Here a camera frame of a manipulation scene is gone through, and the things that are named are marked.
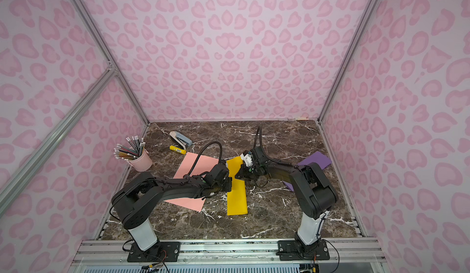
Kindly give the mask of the yellow paper sheet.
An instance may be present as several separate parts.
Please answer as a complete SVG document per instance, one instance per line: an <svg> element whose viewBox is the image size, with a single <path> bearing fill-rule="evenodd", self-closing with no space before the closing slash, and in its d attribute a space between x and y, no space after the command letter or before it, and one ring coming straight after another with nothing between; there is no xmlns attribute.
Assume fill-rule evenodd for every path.
<svg viewBox="0 0 470 273"><path fill-rule="evenodd" d="M232 179L231 191L227 193L228 216L239 216L248 213L245 182L235 178L235 175L241 169L242 163L243 161L240 157L227 161L227 167L230 171L229 176Z"/></svg>

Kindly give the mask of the purple paper sheet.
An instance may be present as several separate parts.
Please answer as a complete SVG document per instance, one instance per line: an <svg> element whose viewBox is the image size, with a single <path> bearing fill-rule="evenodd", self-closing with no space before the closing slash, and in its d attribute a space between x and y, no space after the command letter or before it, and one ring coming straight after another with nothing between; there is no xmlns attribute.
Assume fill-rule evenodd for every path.
<svg viewBox="0 0 470 273"><path fill-rule="evenodd" d="M320 151L316 151L315 153L311 154L309 157L305 158L301 162L297 164L293 164L293 165L294 166L309 165L313 163L318 164L320 169L322 169L322 171L324 172L324 170L332 164L332 161L325 154L321 153Z"/></svg>

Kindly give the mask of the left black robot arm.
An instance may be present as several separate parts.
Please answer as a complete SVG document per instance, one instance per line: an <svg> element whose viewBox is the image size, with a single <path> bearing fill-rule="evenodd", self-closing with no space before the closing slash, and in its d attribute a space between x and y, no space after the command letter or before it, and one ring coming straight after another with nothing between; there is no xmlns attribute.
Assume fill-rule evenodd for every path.
<svg viewBox="0 0 470 273"><path fill-rule="evenodd" d="M208 198L219 192L230 192L231 186L232 178L224 160L210 171L180 179L159 179L146 171L118 191L111 204L124 229L145 252L159 242L149 221L159 203L179 198Z"/></svg>

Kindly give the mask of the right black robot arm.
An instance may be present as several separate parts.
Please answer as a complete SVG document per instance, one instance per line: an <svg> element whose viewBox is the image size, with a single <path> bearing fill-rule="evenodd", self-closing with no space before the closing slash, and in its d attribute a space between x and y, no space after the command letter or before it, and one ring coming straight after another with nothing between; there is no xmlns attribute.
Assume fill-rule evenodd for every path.
<svg viewBox="0 0 470 273"><path fill-rule="evenodd" d="M259 166L241 165L235 178L257 181L261 176L292 185L297 202L303 212L297 238L303 245L311 246L321 238L324 219L337 203L339 196L323 170L316 163L309 165L285 165L267 162Z"/></svg>

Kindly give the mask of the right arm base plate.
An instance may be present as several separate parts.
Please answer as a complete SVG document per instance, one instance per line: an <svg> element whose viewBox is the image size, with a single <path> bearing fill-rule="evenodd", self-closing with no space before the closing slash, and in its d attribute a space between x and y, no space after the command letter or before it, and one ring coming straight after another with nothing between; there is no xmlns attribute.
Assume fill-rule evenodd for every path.
<svg viewBox="0 0 470 273"><path fill-rule="evenodd" d="M276 253L281 261L326 261L330 260L326 241L321 239L311 245L300 240L278 241Z"/></svg>

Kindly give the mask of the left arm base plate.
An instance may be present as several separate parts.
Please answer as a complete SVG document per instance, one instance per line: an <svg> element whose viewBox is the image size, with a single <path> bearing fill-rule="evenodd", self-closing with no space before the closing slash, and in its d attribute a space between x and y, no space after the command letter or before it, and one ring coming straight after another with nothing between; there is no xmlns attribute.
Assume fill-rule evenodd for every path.
<svg viewBox="0 0 470 273"><path fill-rule="evenodd" d="M176 241L159 241L150 249L143 251L136 243L130 247L127 257L128 263L159 263L177 262L181 249L181 243Z"/></svg>

